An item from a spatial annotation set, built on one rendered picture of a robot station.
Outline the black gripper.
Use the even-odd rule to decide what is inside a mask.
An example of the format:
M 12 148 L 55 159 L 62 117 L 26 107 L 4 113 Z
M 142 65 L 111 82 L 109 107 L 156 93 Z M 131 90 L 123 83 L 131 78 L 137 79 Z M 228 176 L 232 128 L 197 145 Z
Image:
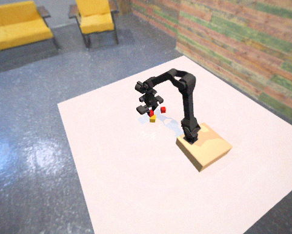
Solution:
M 144 97 L 145 98 L 145 97 Z M 161 98 L 159 95 L 157 95 L 156 97 L 154 97 L 153 99 L 146 99 L 145 98 L 145 103 L 146 105 L 142 106 L 138 106 L 136 107 L 136 110 L 143 115 L 144 113 L 148 113 L 148 115 L 150 114 L 150 110 L 149 108 L 151 107 L 152 111 L 155 111 L 155 109 L 159 106 L 158 102 L 160 104 L 162 104 L 164 102 L 163 98 Z

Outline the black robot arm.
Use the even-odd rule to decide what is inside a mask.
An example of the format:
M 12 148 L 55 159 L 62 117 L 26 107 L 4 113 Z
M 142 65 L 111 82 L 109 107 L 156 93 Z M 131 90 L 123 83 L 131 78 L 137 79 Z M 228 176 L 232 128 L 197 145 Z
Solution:
M 174 77 L 181 79 L 177 80 Z M 196 77 L 194 75 L 185 71 L 170 69 L 157 77 L 153 76 L 148 78 L 143 83 L 138 81 L 134 89 L 144 94 L 139 98 L 139 101 L 145 102 L 145 98 L 153 99 L 154 95 L 157 93 L 157 91 L 153 89 L 154 86 L 168 80 L 171 81 L 173 86 L 178 88 L 182 95 L 184 118 L 181 120 L 181 127 L 185 135 L 183 139 L 192 145 L 198 140 L 198 131 L 201 129 L 197 123 L 197 119 L 194 117 L 193 110 L 193 90 L 196 85 Z

